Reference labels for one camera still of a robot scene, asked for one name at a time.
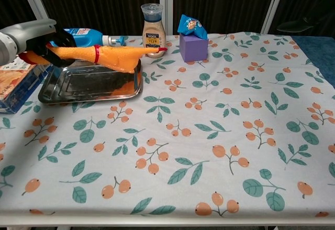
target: table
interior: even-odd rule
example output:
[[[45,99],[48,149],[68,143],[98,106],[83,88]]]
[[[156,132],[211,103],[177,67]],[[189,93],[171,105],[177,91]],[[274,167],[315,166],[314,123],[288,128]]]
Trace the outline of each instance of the table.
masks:
[[[167,40],[135,98],[0,115],[0,225],[335,224],[335,90],[295,41]]]

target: black curtain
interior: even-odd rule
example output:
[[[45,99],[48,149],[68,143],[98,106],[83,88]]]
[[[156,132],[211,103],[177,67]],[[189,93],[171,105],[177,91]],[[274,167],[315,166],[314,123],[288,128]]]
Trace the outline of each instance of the black curtain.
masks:
[[[0,11],[0,29],[36,19],[27,0],[0,0]]]
[[[142,35],[141,5],[159,0],[42,0],[63,27],[93,28],[106,35]]]
[[[322,0],[280,0],[269,34],[290,35],[287,32],[277,31],[276,27],[283,22],[304,17],[320,1]],[[294,35],[335,37],[335,14],[324,19],[318,26]]]
[[[260,32],[271,0],[173,0],[173,32],[180,17],[198,19],[208,33]]]

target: metal tray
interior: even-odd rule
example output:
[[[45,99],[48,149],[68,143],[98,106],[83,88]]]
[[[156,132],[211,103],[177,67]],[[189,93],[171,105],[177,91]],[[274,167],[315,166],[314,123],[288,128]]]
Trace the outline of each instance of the metal tray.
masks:
[[[75,61],[67,68],[54,67],[39,94],[42,103],[73,103],[124,99],[142,92],[142,66],[121,73],[88,61]]]

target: purple foam block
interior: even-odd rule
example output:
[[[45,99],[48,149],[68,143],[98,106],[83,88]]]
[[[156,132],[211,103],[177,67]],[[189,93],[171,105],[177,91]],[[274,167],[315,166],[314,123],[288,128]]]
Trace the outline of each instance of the purple foam block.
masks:
[[[208,39],[200,39],[195,35],[179,35],[179,48],[185,62],[207,59]]]

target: rubber chicken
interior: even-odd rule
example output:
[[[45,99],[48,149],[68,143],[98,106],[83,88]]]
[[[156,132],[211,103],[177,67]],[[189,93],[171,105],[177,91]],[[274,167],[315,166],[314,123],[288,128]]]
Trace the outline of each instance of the rubber chicken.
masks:
[[[122,73],[134,73],[139,58],[145,53],[157,53],[167,48],[136,48],[136,47],[109,47],[95,45],[92,47],[47,47],[61,59],[86,60],[103,65]],[[29,64],[49,64],[49,61],[38,56],[33,51],[20,54],[20,58]]]

